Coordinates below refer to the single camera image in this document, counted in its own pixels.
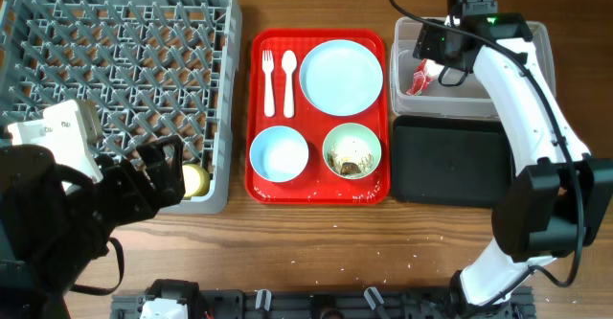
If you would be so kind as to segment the yellow cup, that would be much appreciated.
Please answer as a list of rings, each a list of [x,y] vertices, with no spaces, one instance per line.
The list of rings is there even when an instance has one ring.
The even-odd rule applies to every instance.
[[[184,164],[182,166],[185,198],[204,196],[210,189],[210,175],[202,167],[196,164]]]

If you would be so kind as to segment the red sauce packet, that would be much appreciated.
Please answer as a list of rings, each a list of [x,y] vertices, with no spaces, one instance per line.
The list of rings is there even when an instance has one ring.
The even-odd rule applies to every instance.
[[[434,78],[429,71],[430,60],[424,59],[417,67],[413,74],[412,84],[407,90],[406,94],[409,96],[418,96],[421,92],[427,88],[429,83]]]

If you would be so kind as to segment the light blue bowl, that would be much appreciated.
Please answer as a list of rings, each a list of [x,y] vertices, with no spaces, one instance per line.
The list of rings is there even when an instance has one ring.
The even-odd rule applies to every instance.
[[[307,166],[309,150],[300,132],[285,125],[261,131],[251,143],[251,167],[266,181],[284,183],[299,176]]]

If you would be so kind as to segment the light blue plate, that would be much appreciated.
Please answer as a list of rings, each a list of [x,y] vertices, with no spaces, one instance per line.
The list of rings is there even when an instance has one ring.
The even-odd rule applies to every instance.
[[[375,54],[346,39],[323,42],[303,59],[299,83],[319,111],[336,117],[359,114],[378,99],[383,72]]]

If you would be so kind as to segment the light green bowl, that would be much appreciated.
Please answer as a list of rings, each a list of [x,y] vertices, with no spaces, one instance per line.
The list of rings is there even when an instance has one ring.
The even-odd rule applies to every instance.
[[[346,180],[365,178],[382,161],[382,146],[375,133],[358,123],[334,127],[325,137],[322,156],[328,169]]]

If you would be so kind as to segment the white plastic fork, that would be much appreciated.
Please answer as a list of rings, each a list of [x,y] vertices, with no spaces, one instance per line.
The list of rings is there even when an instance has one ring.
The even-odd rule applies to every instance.
[[[272,73],[274,71],[274,58],[272,52],[264,50],[262,52],[262,70],[264,72],[264,115],[271,118],[275,115],[274,89],[272,84]]]

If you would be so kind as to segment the white plastic spoon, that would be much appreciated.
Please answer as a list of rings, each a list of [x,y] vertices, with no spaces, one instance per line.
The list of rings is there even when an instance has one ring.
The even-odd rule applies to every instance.
[[[297,68],[297,58],[293,51],[287,50],[284,52],[282,57],[282,68],[285,74],[284,116],[286,118],[293,118],[295,114],[293,73]]]

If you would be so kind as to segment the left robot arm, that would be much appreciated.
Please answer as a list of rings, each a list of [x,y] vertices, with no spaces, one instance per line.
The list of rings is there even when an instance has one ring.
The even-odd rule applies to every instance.
[[[153,218],[185,193],[183,144],[166,137],[137,148],[143,170],[107,156],[95,161],[102,180],[60,165],[41,146],[1,149],[1,315],[65,318],[69,291],[103,296],[109,289],[78,285],[83,269],[113,247],[119,226]]]

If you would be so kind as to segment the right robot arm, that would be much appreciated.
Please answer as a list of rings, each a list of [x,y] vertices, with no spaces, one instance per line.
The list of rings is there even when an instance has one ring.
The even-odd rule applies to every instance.
[[[592,156],[569,126],[537,62],[533,34],[495,0],[447,0],[445,21],[426,19],[415,57],[473,75],[511,146],[516,175],[492,210],[493,240],[456,279],[471,315],[509,300],[558,259],[579,261],[612,197],[612,163]]]

